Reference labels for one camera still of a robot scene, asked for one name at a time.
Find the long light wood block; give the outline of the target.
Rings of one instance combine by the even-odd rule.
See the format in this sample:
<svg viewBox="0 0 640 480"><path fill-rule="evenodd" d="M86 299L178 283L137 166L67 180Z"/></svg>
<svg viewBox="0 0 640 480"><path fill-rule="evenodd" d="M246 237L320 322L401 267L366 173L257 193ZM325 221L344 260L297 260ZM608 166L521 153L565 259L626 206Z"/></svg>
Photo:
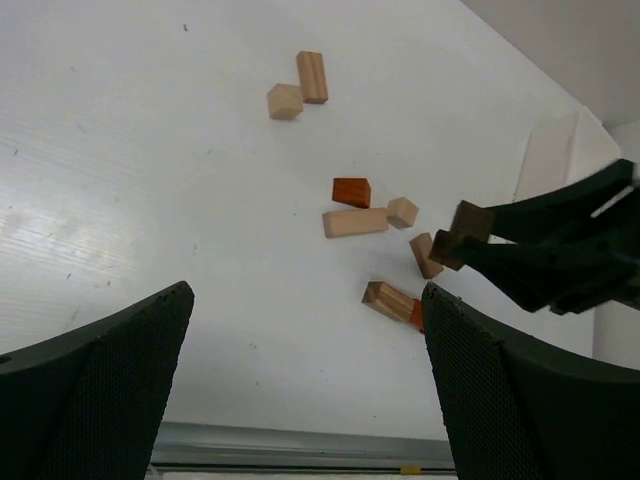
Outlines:
<svg viewBox="0 0 640 480"><path fill-rule="evenodd" d="M331 211L324 213L322 220L328 239L379 233L388 229L386 208Z"/></svg>

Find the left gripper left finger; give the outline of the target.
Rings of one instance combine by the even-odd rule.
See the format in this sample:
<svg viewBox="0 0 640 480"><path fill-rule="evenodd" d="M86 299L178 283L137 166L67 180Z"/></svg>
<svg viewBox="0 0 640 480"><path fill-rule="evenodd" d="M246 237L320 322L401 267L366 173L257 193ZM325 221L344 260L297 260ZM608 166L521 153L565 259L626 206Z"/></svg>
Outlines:
<svg viewBox="0 0 640 480"><path fill-rule="evenodd" d="M193 306L180 281L2 354L2 478L144 478Z"/></svg>

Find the white plastic bin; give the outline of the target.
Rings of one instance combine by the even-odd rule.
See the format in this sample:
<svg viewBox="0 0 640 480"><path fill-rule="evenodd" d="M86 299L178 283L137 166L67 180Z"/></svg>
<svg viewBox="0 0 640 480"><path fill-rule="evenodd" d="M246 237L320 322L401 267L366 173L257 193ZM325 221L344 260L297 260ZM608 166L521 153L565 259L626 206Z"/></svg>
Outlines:
<svg viewBox="0 0 640 480"><path fill-rule="evenodd" d="M547 119L530 133L513 200L576 183L620 157L620 147L588 108Z"/></svg>

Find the orange arch block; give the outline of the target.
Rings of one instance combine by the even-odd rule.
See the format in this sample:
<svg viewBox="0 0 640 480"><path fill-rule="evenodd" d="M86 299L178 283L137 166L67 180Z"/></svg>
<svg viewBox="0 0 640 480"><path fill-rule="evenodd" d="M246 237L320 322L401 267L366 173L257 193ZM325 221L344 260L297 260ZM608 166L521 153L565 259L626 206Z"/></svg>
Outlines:
<svg viewBox="0 0 640 480"><path fill-rule="evenodd" d="M422 302L418 299L413 300L413 308L409 317L409 324L421 334L424 333Z"/></svg>

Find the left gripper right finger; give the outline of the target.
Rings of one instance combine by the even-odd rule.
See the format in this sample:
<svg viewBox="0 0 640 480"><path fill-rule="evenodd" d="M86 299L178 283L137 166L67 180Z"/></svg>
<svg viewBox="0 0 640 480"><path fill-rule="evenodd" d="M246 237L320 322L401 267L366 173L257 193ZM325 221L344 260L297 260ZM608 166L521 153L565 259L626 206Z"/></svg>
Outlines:
<svg viewBox="0 0 640 480"><path fill-rule="evenodd" d="M459 478L638 478L638 371L541 341L434 283L422 315Z"/></svg>

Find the dark brown notched block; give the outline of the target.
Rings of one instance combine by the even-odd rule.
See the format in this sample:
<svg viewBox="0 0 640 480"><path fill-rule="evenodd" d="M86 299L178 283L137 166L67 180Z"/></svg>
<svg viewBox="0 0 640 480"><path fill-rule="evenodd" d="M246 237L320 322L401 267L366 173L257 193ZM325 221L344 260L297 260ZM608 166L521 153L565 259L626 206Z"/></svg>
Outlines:
<svg viewBox="0 0 640 480"><path fill-rule="evenodd" d="M466 241L487 243L495 218L495 213L490 209L461 201L456 208L450 229L437 231L428 258L459 271L464 262L453 255L454 249L464 245Z"/></svg>

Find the striped light wood block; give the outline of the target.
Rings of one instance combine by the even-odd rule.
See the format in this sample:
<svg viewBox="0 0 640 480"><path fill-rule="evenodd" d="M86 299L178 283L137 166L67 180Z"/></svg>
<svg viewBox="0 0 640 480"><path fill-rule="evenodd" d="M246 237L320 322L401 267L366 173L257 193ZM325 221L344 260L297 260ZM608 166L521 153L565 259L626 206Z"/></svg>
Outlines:
<svg viewBox="0 0 640 480"><path fill-rule="evenodd" d="M366 286L362 303L391 320L409 323L415 300L386 282L372 281Z"/></svg>

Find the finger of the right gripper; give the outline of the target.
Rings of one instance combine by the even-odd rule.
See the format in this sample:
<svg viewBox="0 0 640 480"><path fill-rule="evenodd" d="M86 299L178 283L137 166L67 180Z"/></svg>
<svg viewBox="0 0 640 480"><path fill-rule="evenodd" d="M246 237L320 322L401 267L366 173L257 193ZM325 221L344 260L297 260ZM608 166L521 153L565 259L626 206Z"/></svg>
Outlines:
<svg viewBox="0 0 640 480"><path fill-rule="evenodd" d="M581 222L632 184L635 163L618 159L596 173L550 193L488 207L491 234L506 240L543 240L566 223Z"/></svg>
<svg viewBox="0 0 640 480"><path fill-rule="evenodd" d="M528 312L582 313L610 301L639 308L639 236L548 244L462 240L462 262Z"/></svg>

